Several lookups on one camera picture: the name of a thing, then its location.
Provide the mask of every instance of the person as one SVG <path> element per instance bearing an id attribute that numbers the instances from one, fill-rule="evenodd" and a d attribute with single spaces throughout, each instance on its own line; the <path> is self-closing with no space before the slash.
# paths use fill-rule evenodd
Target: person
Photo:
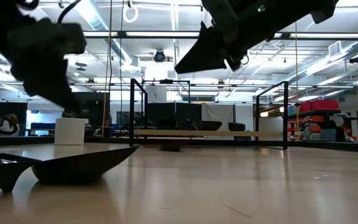
<path id="1" fill-rule="evenodd" d="M 20 135 L 20 126 L 18 125 L 19 120 L 17 119 L 17 116 L 14 114 L 7 114 L 7 115 L 5 115 L 5 117 L 7 119 L 11 120 L 17 126 L 17 131 L 11 135 L 0 134 L 0 136 L 10 136 L 10 137 L 19 136 Z M 0 130 L 1 131 L 13 131 L 13 129 L 14 129 L 14 127 L 10 122 L 8 122 L 5 119 L 0 118 Z"/>

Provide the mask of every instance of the white cylinder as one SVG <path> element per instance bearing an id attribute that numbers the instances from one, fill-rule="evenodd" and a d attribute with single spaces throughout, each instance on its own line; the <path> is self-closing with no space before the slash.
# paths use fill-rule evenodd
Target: white cylinder
<path id="1" fill-rule="evenodd" d="M 55 144 L 64 146 L 83 145 L 85 136 L 85 123 L 85 119 L 56 119 Z"/>

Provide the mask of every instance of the red container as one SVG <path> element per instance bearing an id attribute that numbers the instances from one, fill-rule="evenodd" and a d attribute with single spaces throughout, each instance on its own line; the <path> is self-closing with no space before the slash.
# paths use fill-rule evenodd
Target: red container
<path id="1" fill-rule="evenodd" d="M 311 111 L 311 103 L 303 102 L 301 103 L 301 112 Z"/>
<path id="2" fill-rule="evenodd" d="M 336 100 L 316 100 L 310 102 L 311 110 L 338 110 L 339 104 Z"/>

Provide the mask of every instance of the orange object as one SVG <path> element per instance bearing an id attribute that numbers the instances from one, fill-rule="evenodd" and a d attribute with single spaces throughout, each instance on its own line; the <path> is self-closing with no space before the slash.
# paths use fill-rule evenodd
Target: orange object
<path id="1" fill-rule="evenodd" d="M 320 133 L 321 132 L 321 128 L 320 126 L 316 125 L 316 126 L 311 126 L 310 127 L 310 131 L 313 133 Z"/>

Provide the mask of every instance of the ceiling pipe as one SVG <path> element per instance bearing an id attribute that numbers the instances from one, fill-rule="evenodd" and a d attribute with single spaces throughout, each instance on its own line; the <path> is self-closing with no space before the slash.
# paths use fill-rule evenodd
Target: ceiling pipe
<path id="1" fill-rule="evenodd" d="M 306 63 L 304 66 L 299 68 L 299 73 L 296 75 L 296 70 L 287 75 L 288 78 L 285 81 L 289 81 L 290 84 L 295 83 L 296 80 L 301 80 L 310 75 L 314 75 L 332 65 L 335 62 L 344 60 L 345 58 L 353 57 L 358 54 L 358 42 L 353 41 L 342 41 L 341 42 L 341 57 L 331 58 L 329 52 L 322 54 L 320 57 Z"/>
<path id="2" fill-rule="evenodd" d="M 84 20 L 92 27 L 94 30 L 109 30 L 109 26 L 103 20 L 100 15 L 98 8 L 96 7 L 93 0 L 82 0 L 77 4 L 75 9 L 81 14 Z M 111 39 L 110 45 L 112 51 L 117 55 L 121 56 L 121 62 L 123 64 L 133 65 L 138 67 L 140 65 L 139 58 L 135 55 L 127 53 L 127 50 L 122 44 L 116 40 Z"/>

